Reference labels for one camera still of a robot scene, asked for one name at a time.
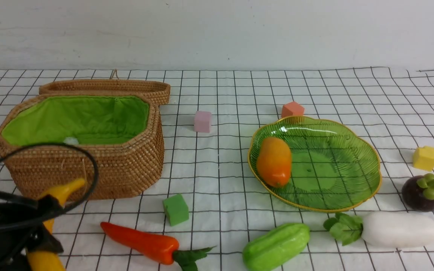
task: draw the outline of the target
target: artificial vegetable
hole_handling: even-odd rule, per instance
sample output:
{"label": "artificial vegetable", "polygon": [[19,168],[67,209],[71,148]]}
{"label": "artificial vegetable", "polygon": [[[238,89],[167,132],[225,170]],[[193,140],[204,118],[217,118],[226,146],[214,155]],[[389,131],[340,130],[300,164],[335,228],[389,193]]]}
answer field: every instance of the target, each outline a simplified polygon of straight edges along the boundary
{"label": "artificial vegetable", "polygon": [[[65,185],[52,187],[45,192],[43,192],[39,199],[46,195],[51,195],[58,199],[58,203],[64,206],[68,197],[80,189],[86,184],[86,181],[82,178],[76,179]],[[54,219],[47,220],[43,224],[45,228],[52,233],[53,225],[55,223]],[[32,271],[65,271],[65,267],[60,261],[57,254],[48,251],[33,251],[26,252],[26,258],[28,259],[29,266],[31,266]]]}
{"label": "artificial vegetable", "polygon": [[362,238],[376,247],[423,247],[434,241],[434,220],[416,213],[372,212],[364,217],[336,213],[324,228],[342,245]]}
{"label": "artificial vegetable", "polygon": [[416,211],[434,210],[434,175],[415,176],[405,182],[401,189],[403,201]]}
{"label": "artificial vegetable", "polygon": [[249,242],[242,252],[250,271],[271,271],[296,257],[307,246],[310,229],[302,223],[286,223]]}
{"label": "artificial vegetable", "polygon": [[268,185],[284,187],[291,177],[291,149],[277,137],[267,137],[260,145],[257,172]]}
{"label": "artificial vegetable", "polygon": [[207,252],[213,248],[178,250],[179,241],[171,236],[145,233],[108,222],[102,222],[100,226],[103,232],[115,242],[131,247],[161,264],[170,265],[175,261],[182,271],[197,271],[195,261],[207,257]]}

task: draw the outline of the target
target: white wall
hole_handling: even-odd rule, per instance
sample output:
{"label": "white wall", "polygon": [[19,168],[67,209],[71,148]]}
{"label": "white wall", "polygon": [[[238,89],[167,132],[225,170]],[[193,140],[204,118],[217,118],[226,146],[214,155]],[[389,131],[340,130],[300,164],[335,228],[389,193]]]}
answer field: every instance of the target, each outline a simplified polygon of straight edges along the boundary
{"label": "white wall", "polygon": [[0,0],[1,69],[434,68],[434,0]]}

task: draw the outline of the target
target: basket handle loop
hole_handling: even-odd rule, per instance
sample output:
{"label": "basket handle loop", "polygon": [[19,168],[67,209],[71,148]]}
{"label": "basket handle loop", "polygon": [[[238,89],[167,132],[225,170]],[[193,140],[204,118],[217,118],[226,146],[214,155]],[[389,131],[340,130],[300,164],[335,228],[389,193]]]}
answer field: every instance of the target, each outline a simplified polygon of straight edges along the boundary
{"label": "basket handle loop", "polygon": [[120,85],[120,77],[118,77],[118,70],[117,69],[114,69],[112,71],[112,75],[110,75],[110,80],[113,79],[113,76],[115,76],[117,78],[116,83],[117,83],[117,86],[119,86]]}

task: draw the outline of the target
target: black cable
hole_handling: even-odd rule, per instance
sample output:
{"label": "black cable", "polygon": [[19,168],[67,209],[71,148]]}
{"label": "black cable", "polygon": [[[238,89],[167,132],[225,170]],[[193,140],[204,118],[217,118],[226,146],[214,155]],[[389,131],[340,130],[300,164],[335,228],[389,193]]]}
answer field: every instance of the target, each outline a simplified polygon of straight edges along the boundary
{"label": "black cable", "polygon": [[73,149],[75,151],[79,151],[79,152],[83,153],[86,157],[88,157],[90,159],[90,161],[93,164],[93,169],[95,172],[93,174],[93,182],[90,185],[88,191],[86,191],[86,193],[83,194],[81,199],[78,199],[76,202],[73,202],[72,204],[65,206],[65,208],[58,210],[58,211],[55,211],[54,213],[40,216],[39,218],[33,218],[33,219],[25,220],[25,221],[19,221],[16,223],[0,225],[0,231],[9,231],[9,230],[17,230],[20,228],[28,228],[28,227],[32,227],[32,226],[41,224],[46,220],[57,218],[58,216],[63,215],[65,213],[75,209],[80,204],[85,202],[90,197],[91,193],[93,193],[96,185],[98,184],[98,163],[96,162],[95,158],[93,158],[93,156],[88,151],[85,151],[84,149],[78,148],[77,146],[64,144],[64,143],[39,143],[39,144],[31,144],[31,145],[23,146],[23,147],[15,150],[15,151],[12,151],[11,153],[7,154],[7,156],[0,157],[0,163],[5,161],[7,158],[10,158],[11,156],[14,156],[15,154],[20,153],[21,151],[26,151],[27,149],[35,148],[38,146],[63,146],[63,147],[66,147],[67,149]]}

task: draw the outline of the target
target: green plate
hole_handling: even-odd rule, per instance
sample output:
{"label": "green plate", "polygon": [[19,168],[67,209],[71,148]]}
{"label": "green plate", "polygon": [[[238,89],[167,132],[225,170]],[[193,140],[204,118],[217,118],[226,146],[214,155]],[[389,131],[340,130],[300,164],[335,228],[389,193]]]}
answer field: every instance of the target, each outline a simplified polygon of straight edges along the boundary
{"label": "green plate", "polygon": [[[260,144],[267,137],[278,137],[291,149],[291,179],[281,188],[267,185],[255,166]],[[274,196],[313,211],[347,211],[373,197],[381,186],[376,151],[332,120],[292,116],[260,127],[252,137],[248,162],[255,177]]]}

